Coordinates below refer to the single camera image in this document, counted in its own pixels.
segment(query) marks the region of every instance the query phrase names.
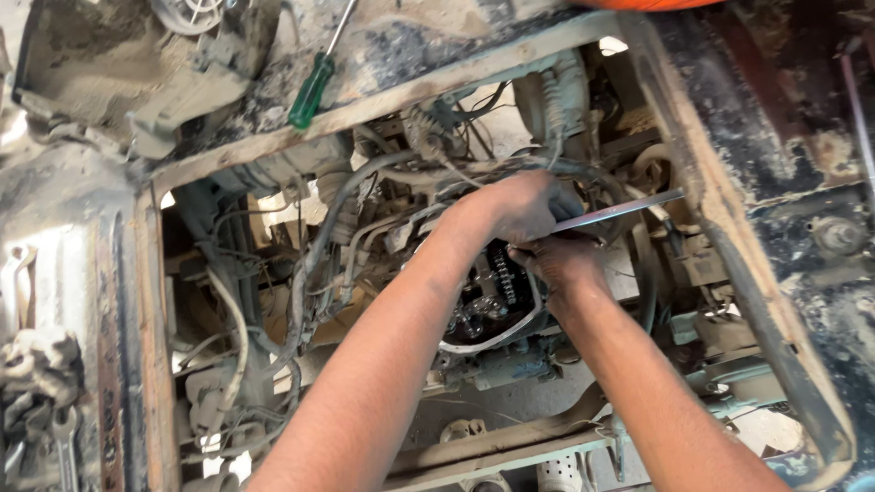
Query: forearm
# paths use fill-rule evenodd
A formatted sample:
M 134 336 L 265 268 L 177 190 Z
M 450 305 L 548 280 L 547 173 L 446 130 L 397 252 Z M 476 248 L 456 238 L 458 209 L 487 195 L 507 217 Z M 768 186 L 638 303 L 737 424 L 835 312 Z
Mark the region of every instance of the forearm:
M 389 469 L 462 280 L 491 239 L 486 214 L 451 209 L 329 360 L 253 490 L 368 490 Z
M 657 489 L 789 490 L 700 405 L 644 330 L 604 295 L 577 292 L 561 321 Z

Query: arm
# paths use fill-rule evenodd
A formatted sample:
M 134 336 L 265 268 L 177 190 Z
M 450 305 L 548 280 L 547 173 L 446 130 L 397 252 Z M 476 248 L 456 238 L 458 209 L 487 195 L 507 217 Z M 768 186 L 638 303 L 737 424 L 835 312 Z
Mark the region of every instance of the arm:
M 616 303 L 590 240 L 548 237 L 511 257 L 550 287 L 547 307 L 623 418 L 657 490 L 789 491 L 691 393 Z
M 356 321 L 249 490 L 372 490 L 397 454 L 463 280 L 495 237 L 547 235 L 548 172 L 520 172 L 441 216 L 404 270 Z

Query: spanner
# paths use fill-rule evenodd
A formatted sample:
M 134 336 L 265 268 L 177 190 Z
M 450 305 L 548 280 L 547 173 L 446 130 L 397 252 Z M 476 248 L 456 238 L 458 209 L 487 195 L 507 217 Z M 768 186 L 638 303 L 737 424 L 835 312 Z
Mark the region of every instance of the spanner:
M 55 438 L 55 445 L 58 448 L 60 487 L 64 492 L 79 492 L 79 474 L 76 473 L 74 446 L 79 413 L 71 406 L 66 411 L 66 419 L 63 419 L 62 412 L 56 410 L 52 413 L 52 437 Z

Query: green screwdriver handle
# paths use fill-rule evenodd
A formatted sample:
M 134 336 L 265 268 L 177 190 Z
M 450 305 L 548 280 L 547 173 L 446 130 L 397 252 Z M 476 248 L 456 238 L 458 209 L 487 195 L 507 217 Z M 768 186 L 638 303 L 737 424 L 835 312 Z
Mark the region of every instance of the green screwdriver handle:
M 322 100 L 322 91 L 325 90 L 332 74 L 334 74 L 334 58 L 323 52 L 316 53 L 313 71 L 304 81 L 301 91 L 297 93 L 295 103 L 289 110 L 289 124 L 300 130 L 306 130 L 310 126 L 310 121 Z

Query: orange object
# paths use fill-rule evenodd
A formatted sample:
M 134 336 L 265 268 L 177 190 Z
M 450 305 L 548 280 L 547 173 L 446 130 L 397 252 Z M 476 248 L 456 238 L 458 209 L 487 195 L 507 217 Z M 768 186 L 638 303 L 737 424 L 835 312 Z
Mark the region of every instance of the orange object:
M 610 11 L 677 11 L 723 0 L 583 0 L 581 3 Z

